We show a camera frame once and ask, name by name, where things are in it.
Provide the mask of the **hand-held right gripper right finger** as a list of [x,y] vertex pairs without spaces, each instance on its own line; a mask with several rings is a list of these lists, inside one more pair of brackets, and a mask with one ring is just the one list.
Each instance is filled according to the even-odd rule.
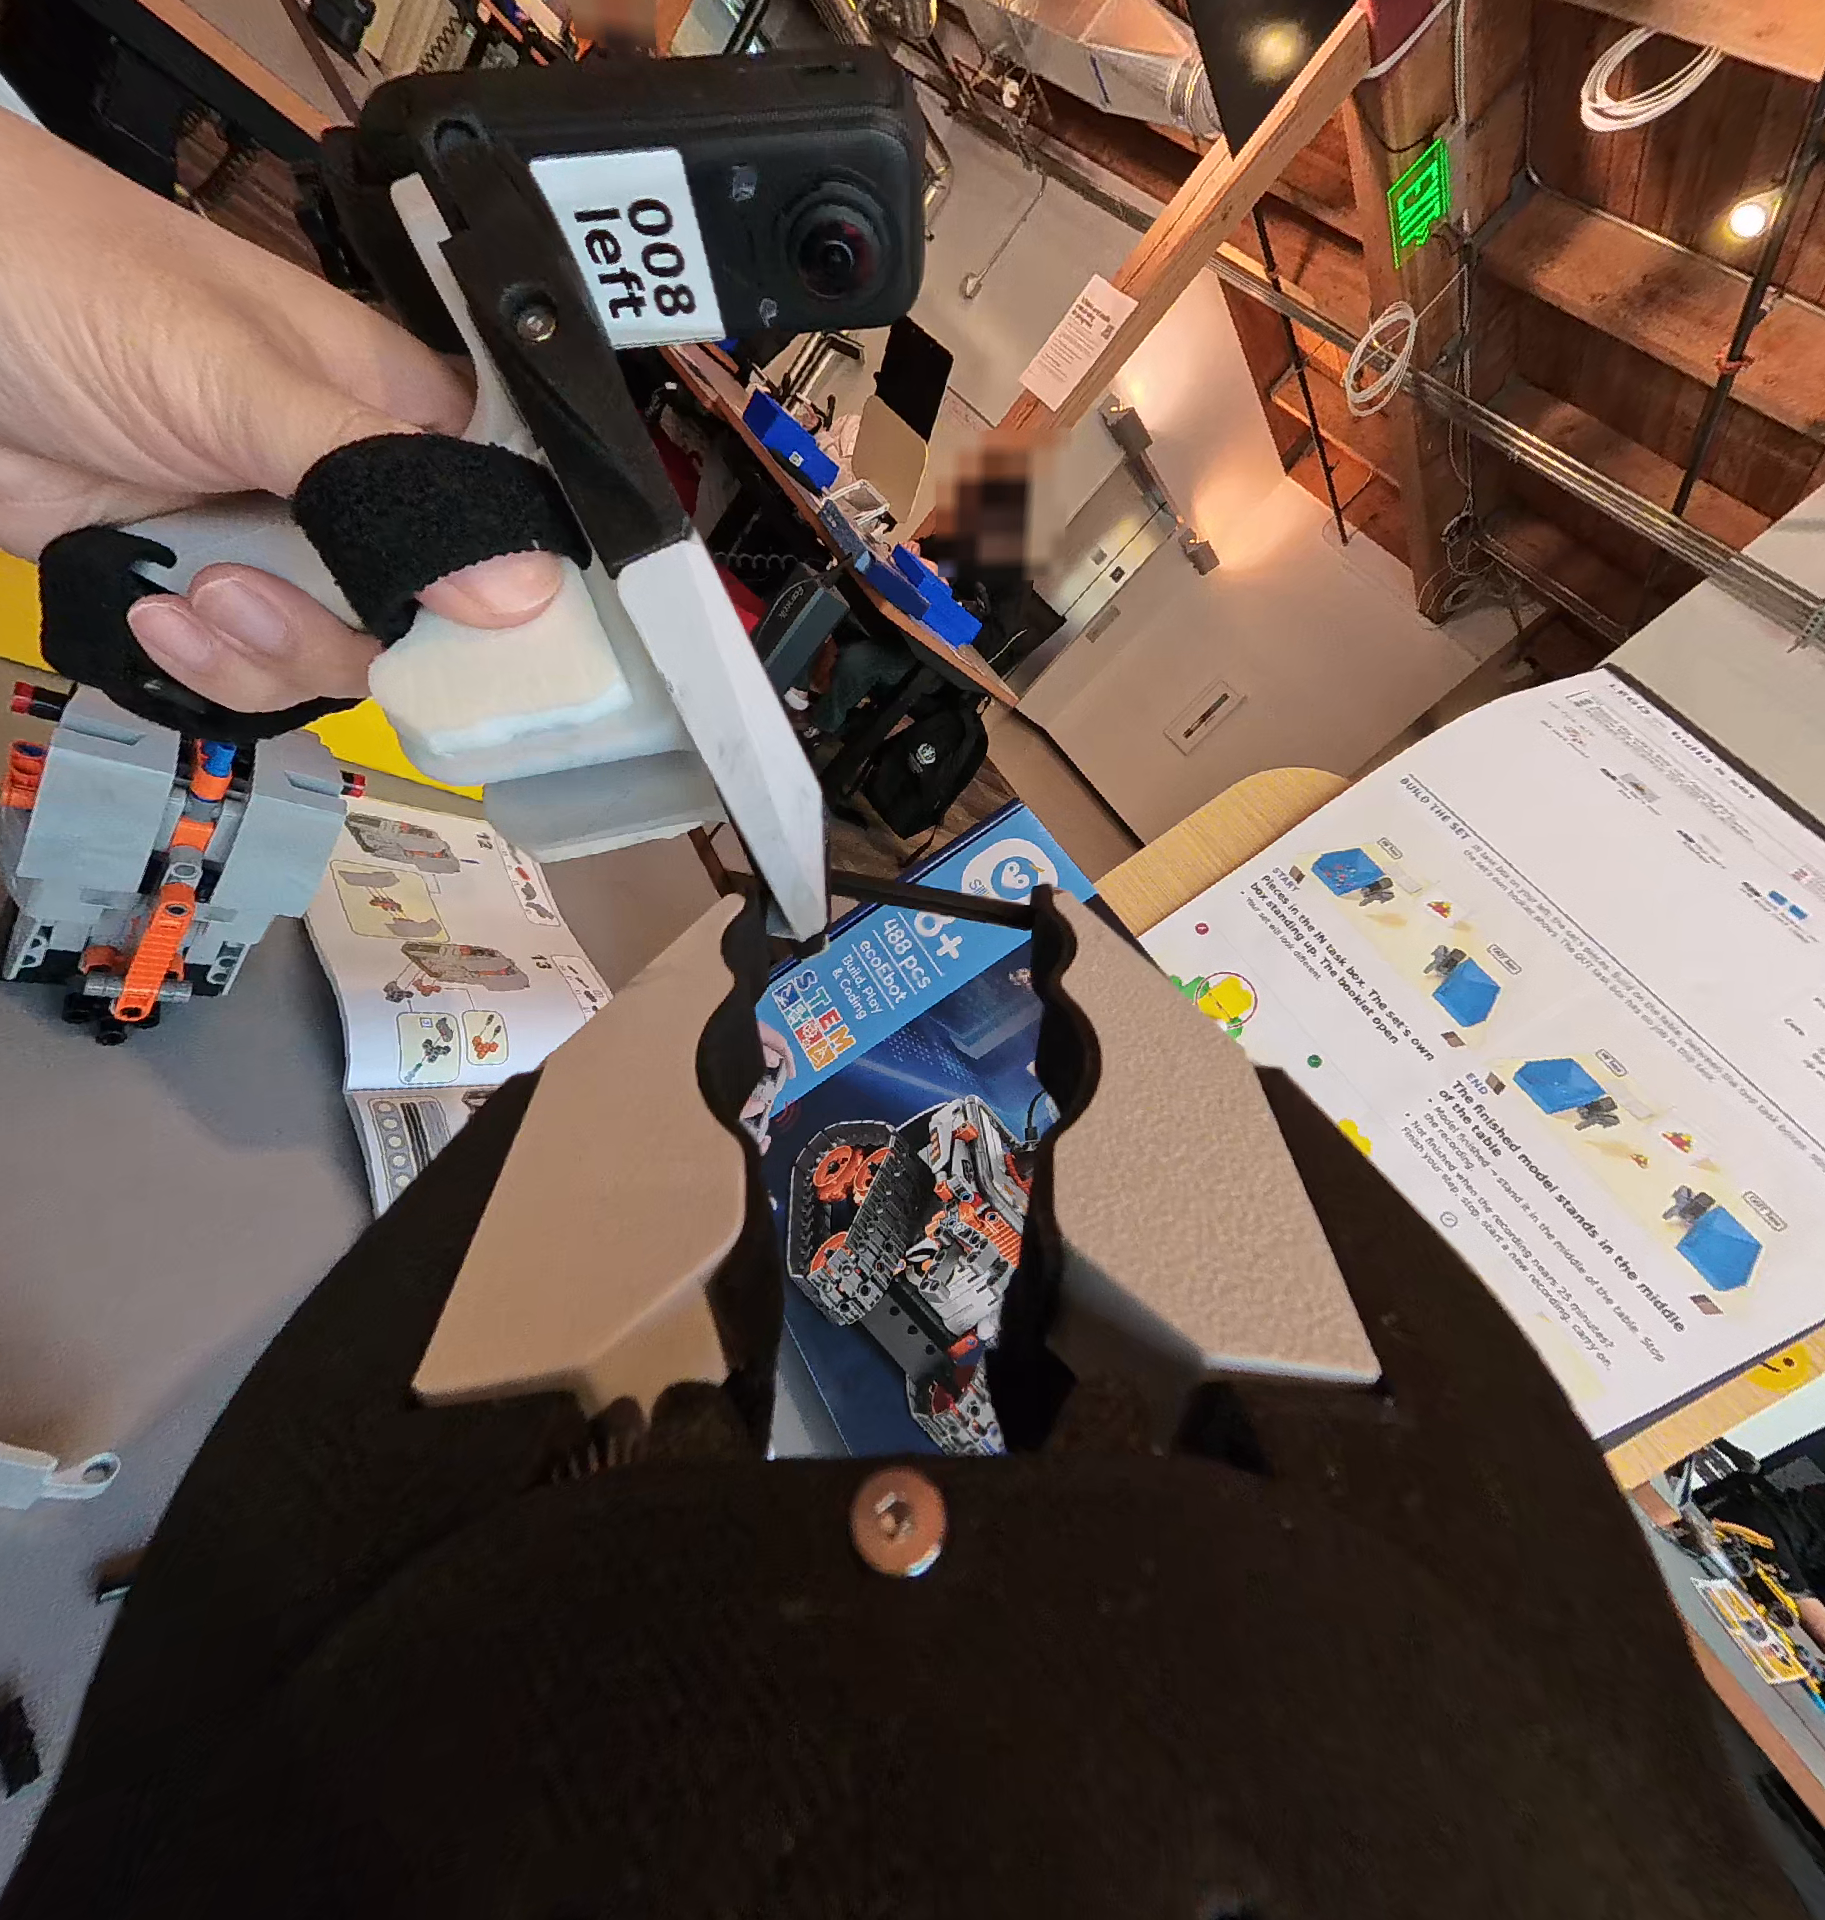
[[1040,1453],[1078,1402],[1165,1453],[1238,1381],[1375,1388],[1380,1358],[1241,1048],[1096,908],[1056,887],[1027,905],[1056,1118],[992,1354],[1005,1449]]

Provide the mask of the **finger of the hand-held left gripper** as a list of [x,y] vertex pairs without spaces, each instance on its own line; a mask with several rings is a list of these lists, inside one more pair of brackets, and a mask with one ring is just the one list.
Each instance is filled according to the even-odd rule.
[[704,539],[680,539],[613,577],[613,643],[664,691],[792,940],[827,934],[827,807]]

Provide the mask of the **black axle rod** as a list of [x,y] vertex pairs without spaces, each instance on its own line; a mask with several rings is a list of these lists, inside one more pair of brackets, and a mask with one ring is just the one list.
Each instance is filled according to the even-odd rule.
[[976,924],[1031,929],[1035,908],[1027,899],[996,899],[985,896],[959,893],[945,887],[906,880],[902,876],[865,876],[854,873],[828,873],[828,911],[840,899],[860,908],[890,906],[914,914],[933,914],[942,920],[970,920]]

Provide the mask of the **long wooden desk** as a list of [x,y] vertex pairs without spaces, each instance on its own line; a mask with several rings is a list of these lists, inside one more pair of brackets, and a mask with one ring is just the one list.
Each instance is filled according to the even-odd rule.
[[865,517],[848,512],[852,501],[841,499],[843,491],[838,489],[827,494],[803,486],[799,469],[756,438],[744,424],[742,404],[747,392],[731,379],[728,367],[710,349],[668,344],[659,353],[679,384],[693,397],[693,402],[710,421],[728,428],[734,441],[747,451],[750,460],[771,479],[792,514],[840,563],[843,578],[860,594],[863,605],[894,627],[923,664],[948,683],[976,688],[1000,708],[1020,708],[1018,691],[996,676],[970,643],[951,646],[924,618],[909,609],[907,584],[884,549],[865,533]]

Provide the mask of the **person's left hand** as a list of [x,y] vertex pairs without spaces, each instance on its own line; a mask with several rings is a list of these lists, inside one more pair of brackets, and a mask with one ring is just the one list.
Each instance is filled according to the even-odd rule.
[[286,498],[473,387],[390,319],[0,108],[0,549]]

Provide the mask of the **black backpack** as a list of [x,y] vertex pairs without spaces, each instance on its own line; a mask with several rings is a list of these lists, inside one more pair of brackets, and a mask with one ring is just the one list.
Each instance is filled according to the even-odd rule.
[[937,829],[988,758],[980,708],[935,691],[907,708],[874,754],[858,796],[900,841]]

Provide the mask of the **black screen on cardboard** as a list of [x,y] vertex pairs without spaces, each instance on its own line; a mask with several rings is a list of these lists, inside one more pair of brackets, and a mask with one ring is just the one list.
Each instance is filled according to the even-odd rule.
[[890,323],[874,394],[858,410],[849,471],[879,494],[900,527],[914,521],[948,378],[951,352],[942,342],[909,317]]

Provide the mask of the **open instruction booklet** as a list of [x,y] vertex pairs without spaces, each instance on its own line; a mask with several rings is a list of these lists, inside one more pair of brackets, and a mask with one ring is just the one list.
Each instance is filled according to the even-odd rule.
[[304,928],[342,1014],[375,1212],[613,997],[540,863],[465,817],[351,802]]

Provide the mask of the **robot kit box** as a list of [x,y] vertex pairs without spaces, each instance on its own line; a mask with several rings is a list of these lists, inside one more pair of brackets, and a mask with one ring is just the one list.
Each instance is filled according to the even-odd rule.
[[996,1454],[988,1385],[1057,1111],[1027,932],[874,902],[756,1006],[742,1123],[783,1256],[783,1331],[858,1454]]

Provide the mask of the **white paper notice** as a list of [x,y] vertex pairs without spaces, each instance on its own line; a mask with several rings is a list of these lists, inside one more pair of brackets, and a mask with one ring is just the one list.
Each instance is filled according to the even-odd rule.
[[1021,371],[1024,391],[1057,414],[1135,308],[1110,278],[1090,277]]

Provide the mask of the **printed instruction sheet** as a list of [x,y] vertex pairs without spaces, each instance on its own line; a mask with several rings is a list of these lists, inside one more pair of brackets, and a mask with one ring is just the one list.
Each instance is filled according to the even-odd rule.
[[1825,1325],[1825,841],[1625,680],[1478,708],[1141,946],[1598,1439]]

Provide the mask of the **white cabinet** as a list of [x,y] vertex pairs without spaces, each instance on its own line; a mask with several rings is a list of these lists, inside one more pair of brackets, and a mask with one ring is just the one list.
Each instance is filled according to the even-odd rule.
[[1111,394],[1101,421],[1173,527],[1084,626],[1067,619],[1020,712],[1140,841],[1253,771],[1353,774],[1478,672],[1485,629],[1428,622],[1400,565],[1336,539],[1291,479],[1206,494],[1234,512],[1211,524],[1140,404]]

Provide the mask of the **grey orange brick model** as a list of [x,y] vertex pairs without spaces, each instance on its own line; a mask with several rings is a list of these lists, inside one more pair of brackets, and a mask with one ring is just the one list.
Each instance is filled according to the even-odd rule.
[[55,989],[103,1045],[228,994],[363,792],[312,733],[230,748],[30,682],[11,706],[49,733],[15,740],[0,783],[0,981]]

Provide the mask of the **light grey curved part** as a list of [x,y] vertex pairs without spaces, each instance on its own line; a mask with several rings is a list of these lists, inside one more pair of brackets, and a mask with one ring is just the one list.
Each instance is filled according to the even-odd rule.
[[41,1499],[94,1499],[118,1475],[118,1453],[92,1453],[67,1465],[49,1453],[0,1442],[0,1509],[20,1512]]

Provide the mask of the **yellow toy model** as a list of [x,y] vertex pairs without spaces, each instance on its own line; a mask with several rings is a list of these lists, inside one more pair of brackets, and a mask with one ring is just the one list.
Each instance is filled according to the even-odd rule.
[[1820,1662],[1804,1634],[1796,1598],[1769,1558],[1769,1539],[1703,1514],[1692,1514],[1688,1529],[1704,1569],[1694,1591],[1748,1662],[1770,1687],[1804,1687],[1813,1692]]

